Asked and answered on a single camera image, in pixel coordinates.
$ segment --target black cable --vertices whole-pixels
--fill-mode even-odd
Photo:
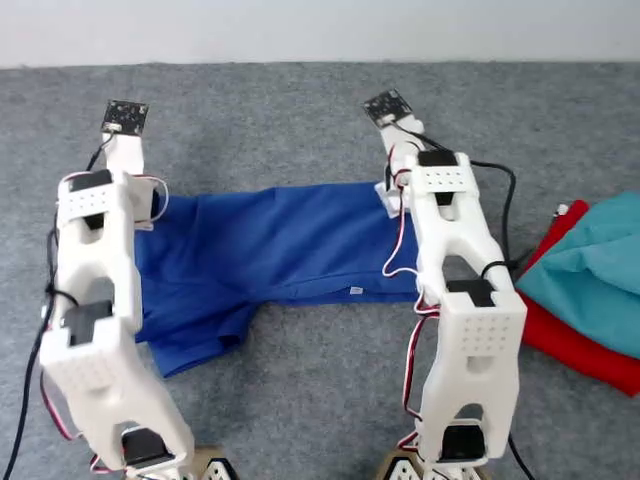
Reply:
[[[533,474],[531,473],[527,465],[522,460],[522,457],[520,457],[520,453],[518,453],[518,449],[516,448],[516,443],[513,441],[513,437],[511,436],[511,433],[509,433],[509,448],[511,449],[511,453],[513,453],[513,457],[516,459],[516,462],[518,462],[518,466],[527,476],[527,479],[536,480],[536,477],[533,476]]]
[[[16,459],[18,458],[18,451],[20,450],[20,444],[22,443],[22,434],[24,433],[24,425],[27,420],[27,411],[29,408],[29,393],[31,391],[31,377],[33,375],[33,367],[38,357],[38,351],[40,350],[40,343],[42,342],[42,335],[44,334],[51,318],[51,312],[53,311],[54,296],[49,297],[47,304],[47,310],[42,321],[42,325],[38,329],[38,334],[31,347],[31,353],[29,354],[29,360],[27,362],[27,370],[24,374],[24,385],[22,390],[22,406],[20,407],[20,417],[18,419],[18,428],[16,430],[16,436],[13,440],[13,448],[11,449],[11,455],[9,457],[9,463],[4,471],[3,480],[9,480],[11,472],[15,466]]]
[[[480,274],[480,278],[484,278],[489,270],[491,270],[493,267],[497,267],[497,266],[503,266],[503,267],[509,268],[509,262],[507,262],[506,260],[494,260],[493,262],[489,262],[482,269],[482,273]]]
[[[451,479],[450,479],[449,477],[447,477],[444,473],[442,473],[442,472],[440,472],[440,471],[436,470],[435,468],[432,468],[432,470],[433,470],[434,472],[436,472],[438,475],[440,475],[442,478],[444,478],[445,480],[451,480]]]
[[[479,162],[477,160],[471,160],[471,165],[483,168],[494,168],[496,170],[502,170],[509,175],[509,190],[507,191],[507,197],[504,200],[502,207],[502,220],[500,221],[500,241],[502,243],[502,252],[507,262],[511,261],[511,250],[509,249],[509,211],[511,210],[511,202],[513,200],[513,194],[516,191],[516,174],[513,173],[509,167],[500,163]]]
[[[398,125],[396,122],[391,122],[391,125],[396,127],[401,132],[408,133],[409,135],[412,135],[413,137],[417,138],[418,140],[421,140],[422,142],[426,143],[427,145],[431,145],[436,150],[445,150],[447,152],[451,151],[450,149],[448,149],[447,147],[445,147],[441,143],[436,142],[434,139],[429,138],[429,137],[427,137],[426,135],[424,135],[422,133],[412,132],[411,130],[407,130],[406,128],[403,128],[400,125]]]
[[[98,161],[98,158],[100,158],[100,154],[104,150],[104,147],[106,147],[106,145],[113,139],[114,136],[115,136],[115,133],[112,132],[109,138],[107,138],[104,142],[102,142],[98,147],[98,149],[95,152],[93,152],[93,155],[91,155],[91,158],[89,159],[89,163],[87,164],[87,168],[85,168],[87,172],[93,169],[93,166]]]

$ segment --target folded fabric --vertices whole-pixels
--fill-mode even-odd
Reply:
[[[640,194],[593,207],[518,288],[597,343],[640,358]]]
[[[172,196],[154,231],[136,234],[137,340],[170,375],[242,343],[264,302],[414,301],[411,274],[381,274],[396,231],[372,183]],[[396,262],[416,257],[407,222]]]
[[[578,200],[566,215],[559,216],[531,257],[527,269],[535,264],[587,212],[589,206]],[[627,395],[640,392],[640,360],[619,354],[580,334],[566,323],[522,294],[527,305],[523,342],[556,358],[585,375],[602,380]]]

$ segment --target blue t-shirt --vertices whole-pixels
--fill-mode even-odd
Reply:
[[[137,340],[171,375],[241,344],[264,302],[414,301],[411,274],[381,274],[397,225],[372,183],[172,196],[154,231],[136,233]],[[415,266],[416,257],[407,222],[395,263]]]

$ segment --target red cloth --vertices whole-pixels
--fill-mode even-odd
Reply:
[[[589,205],[577,200],[566,215],[558,216],[527,269],[556,244],[589,210]],[[640,360],[609,350],[566,323],[558,320],[540,305],[520,292],[527,304],[527,322],[523,340],[565,365],[585,375],[602,380],[633,396],[640,392]]]

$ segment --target red and white wire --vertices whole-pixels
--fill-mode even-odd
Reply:
[[[44,402],[44,406],[49,412],[49,415],[51,416],[51,420],[53,421],[53,424],[58,429],[58,432],[60,432],[60,435],[62,435],[62,437],[69,442],[72,440],[75,440],[76,438],[80,438],[82,436],[82,433],[81,432],[71,433],[69,428],[67,428],[67,426],[65,425],[64,420],[60,415],[60,412],[58,411],[55,404],[49,397],[49,394],[47,393],[47,388],[45,385],[44,372],[40,372],[40,394],[42,395],[42,401]]]
[[[398,252],[400,251],[400,248],[402,247],[402,242],[403,242],[403,239],[404,239],[404,230],[405,230],[405,225],[406,225],[406,218],[405,218],[404,200],[402,198],[402,188],[400,189],[400,217],[399,217],[398,221],[399,221],[399,223],[398,223],[398,232],[396,234],[395,245],[393,247],[393,250],[391,251],[391,255],[389,255],[389,258],[387,258],[387,261],[384,262],[384,265],[382,265],[382,275],[384,277],[386,277],[386,278],[395,277],[397,274],[399,274],[401,272],[413,273],[416,276],[418,275],[418,271],[415,268],[410,268],[410,267],[400,267],[400,268],[396,268],[395,270],[389,272],[389,266],[391,265],[393,260],[396,258],[396,255],[398,255]]]
[[[158,220],[160,217],[162,217],[162,215],[164,215],[164,213],[167,211],[167,207],[169,207],[169,185],[167,185],[167,182],[165,182],[160,177],[156,177],[156,176],[153,176],[153,175],[135,175],[135,177],[136,178],[146,178],[147,180],[153,180],[158,185],[160,185],[162,187],[162,189],[164,190],[164,204],[162,205],[162,208],[160,209],[160,211],[156,215],[154,215],[153,217],[151,217],[148,220],[149,222],[153,223],[156,220]]]
[[[417,438],[417,436],[418,432],[414,430],[406,437],[402,437],[400,440],[398,440],[396,447],[400,450],[404,450],[405,452],[418,453],[418,447],[415,445],[410,445]]]
[[[407,359],[404,369],[404,383],[402,385],[402,406],[409,415],[420,421],[422,421],[422,417],[418,412],[416,412],[409,406],[409,398],[411,397],[411,386],[413,384],[413,364],[415,360],[416,346],[418,345],[418,339],[420,338],[420,332],[422,331],[422,327],[424,327],[424,323],[431,318],[438,318],[437,309],[434,310],[430,315],[422,316],[414,327],[413,332],[411,332],[411,337],[409,337],[409,345],[407,347]]]
[[[107,467],[98,466],[100,463],[100,457],[97,454],[94,454],[89,461],[89,471],[96,475],[106,475],[108,473],[113,473],[113,470],[108,469]]]

